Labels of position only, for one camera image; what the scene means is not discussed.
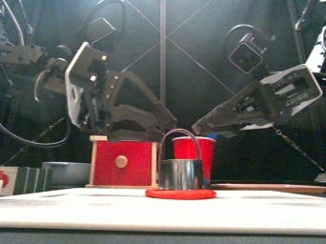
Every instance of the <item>red plastic cup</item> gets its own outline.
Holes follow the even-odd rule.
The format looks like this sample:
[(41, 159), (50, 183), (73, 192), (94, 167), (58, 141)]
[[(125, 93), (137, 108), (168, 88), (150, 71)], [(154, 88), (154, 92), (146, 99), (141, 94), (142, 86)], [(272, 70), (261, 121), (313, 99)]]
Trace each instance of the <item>red plastic cup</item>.
[[(210, 182), (213, 161), (214, 161), (214, 146), (216, 140), (209, 137), (197, 136), (201, 146), (202, 161), (204, 161), (204, 179)], [(190, 136), (182, 136), (173, 139), (176, 159), (198, 159), (197, 145)]]

